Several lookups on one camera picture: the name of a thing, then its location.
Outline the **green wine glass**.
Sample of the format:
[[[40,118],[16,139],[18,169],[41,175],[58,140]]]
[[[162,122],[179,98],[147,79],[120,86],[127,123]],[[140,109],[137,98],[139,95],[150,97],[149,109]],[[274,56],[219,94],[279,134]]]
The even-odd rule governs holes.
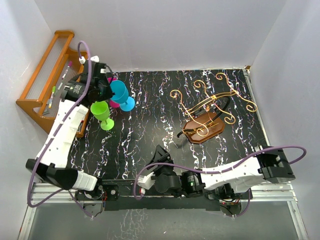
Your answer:
[[[111,130],[115,123],[110,118],[110,110],[106,101],[96,101],[90,106],[93,116],[100,121],[100,128],[104,131]]]

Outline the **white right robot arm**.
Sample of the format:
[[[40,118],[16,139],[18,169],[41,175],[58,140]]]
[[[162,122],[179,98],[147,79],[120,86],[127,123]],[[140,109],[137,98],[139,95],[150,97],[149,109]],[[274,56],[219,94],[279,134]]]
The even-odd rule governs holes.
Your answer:
[[[146,176],[138,174],[135,178],[133,187],[140,190],[135,190],[133,194],[139,200],[150,188],[155,188],[159,194],[192,198],[204,192],[214,192],[220,187],[223,188],[224,199],[233,199],[262,182],[279,184],[296,178],[280,146],[258,146],[254,153],[245,158],[217,167],[183,167],[180,175],[174,171],[177,165],[170,159],[169,153],[161,146],[157,149],[160,160],[152,160],[146,165],[147,169],[154,167],[154,171]]]

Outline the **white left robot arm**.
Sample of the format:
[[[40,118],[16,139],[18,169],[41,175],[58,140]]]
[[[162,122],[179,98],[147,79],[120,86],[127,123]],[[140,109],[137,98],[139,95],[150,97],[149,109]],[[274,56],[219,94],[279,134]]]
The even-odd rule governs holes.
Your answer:
[[[88,198],[100,199],[102,181],[93,175],[67,167],[68,155],[76,133],[87,113],[92,113],[100,127],[113,128],[107,101],[114,93],[106,74],[112,70],[100,62],[98,56],[79,58],[83,72],[65,83],[60,95],[58,112],[48,138],[35,159],[28,159],[25,167],[43,181],[63,190],[80,190]]]

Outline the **pink wine glass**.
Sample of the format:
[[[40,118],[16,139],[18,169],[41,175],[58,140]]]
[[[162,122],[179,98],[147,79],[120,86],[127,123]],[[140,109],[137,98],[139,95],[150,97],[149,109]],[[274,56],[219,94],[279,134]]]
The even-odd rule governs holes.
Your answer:
[[[115,80],[116,80],[116,78],[114,78],[114,77],[109,77],[109,78],[107,79],[107,81],[108,81],[109,84],[110,84],[112,81],[115,81]],[[120,107],[120,105],[119,105],[118,103],[114,102],[114,101],[111,100],[111,99],[109,99],[109,106],[110,106],[111,108],[119,108],[119,107]]]

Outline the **blue wine glass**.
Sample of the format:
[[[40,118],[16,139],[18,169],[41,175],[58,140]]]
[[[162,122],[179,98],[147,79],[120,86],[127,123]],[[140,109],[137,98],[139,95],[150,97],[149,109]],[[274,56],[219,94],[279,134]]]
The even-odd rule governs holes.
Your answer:
[[[135,100],[129,96],[129,91],[124,82],[120,80],[113,80],[110,83],[113,96],[111,100],[117,104],[124,112],[130,112],[135,107]]]

